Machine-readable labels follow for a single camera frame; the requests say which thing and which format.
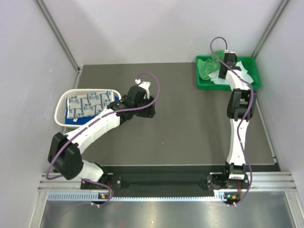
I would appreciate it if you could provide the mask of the white perforated plastic basket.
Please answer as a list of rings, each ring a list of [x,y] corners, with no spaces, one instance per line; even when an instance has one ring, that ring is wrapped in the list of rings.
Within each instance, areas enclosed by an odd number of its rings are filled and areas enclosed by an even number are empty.
[[[78,128],[98,116],[111,102],[122,97],[113,89],[72,89],[65,92],[56,107],[55,122]]]

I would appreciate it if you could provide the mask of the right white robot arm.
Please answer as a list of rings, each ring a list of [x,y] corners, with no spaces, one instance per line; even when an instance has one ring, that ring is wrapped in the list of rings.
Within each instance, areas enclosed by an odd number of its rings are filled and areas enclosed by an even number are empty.
[[[247,158],[244,151],[247,127],[253,117],[257,93],[241,76],[236,53],[225,52],[224,59],[220,63],[219,78],[225,79],[232,91],[227,107],[231,128],[230,149],[221,179],[223,185],[231,189],[240,187],[248,181]]]

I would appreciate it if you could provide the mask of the green towel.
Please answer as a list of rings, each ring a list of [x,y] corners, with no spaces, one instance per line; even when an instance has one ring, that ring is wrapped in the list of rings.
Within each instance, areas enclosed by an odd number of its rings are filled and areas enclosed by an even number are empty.
[[[220,65],[221,62],[213,54],[206,59],[198,58],[199,77],[204,81],[213,81],[219,76]]]

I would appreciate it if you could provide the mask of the green plastic bin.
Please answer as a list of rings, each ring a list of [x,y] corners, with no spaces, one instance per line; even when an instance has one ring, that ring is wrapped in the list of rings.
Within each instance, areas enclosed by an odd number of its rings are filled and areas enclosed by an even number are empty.
[[[197,74],[197,86],[200,90],[221,90],[221,91],[230,91],[231,88],[229,85],[217,85],[211,80],[203,80],[199,74],[198,68],[198,60],[201,59],[202,61],[206,61],[207,59],[211,58],[211,56],[196,56],[196,74]],[[248,71],[247,73],[252,77],[254,80],[251,84],[253,89],[257,90],[262,86],[262,82],[259,76],[258,68],[256,66],[256,62],[253,57],[237,57],[238,61],[241,61],[245,69]]]

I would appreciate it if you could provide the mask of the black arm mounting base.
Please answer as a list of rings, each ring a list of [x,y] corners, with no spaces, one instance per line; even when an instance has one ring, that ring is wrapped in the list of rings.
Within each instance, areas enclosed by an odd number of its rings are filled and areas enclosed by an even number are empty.
[[[214,190],[247,189],[223,185],[225,165],[102,166],[100,183],[112,188],[115,197],[205,197]]]

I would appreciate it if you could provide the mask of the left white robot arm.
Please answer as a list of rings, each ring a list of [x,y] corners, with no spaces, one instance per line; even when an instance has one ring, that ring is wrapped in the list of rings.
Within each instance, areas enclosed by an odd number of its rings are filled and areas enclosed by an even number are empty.
[[[48,155],[50,166],[66,180],[88,179],[97,188],[107,185],[108,177],[102,168],[83,160],[82,153],[98,138],[134,116],[153,118],[156,98],[150,95],[150,82],[141,82],[129,89],[120,100],[111,102],[98,116],[68,132],[53,136]]]

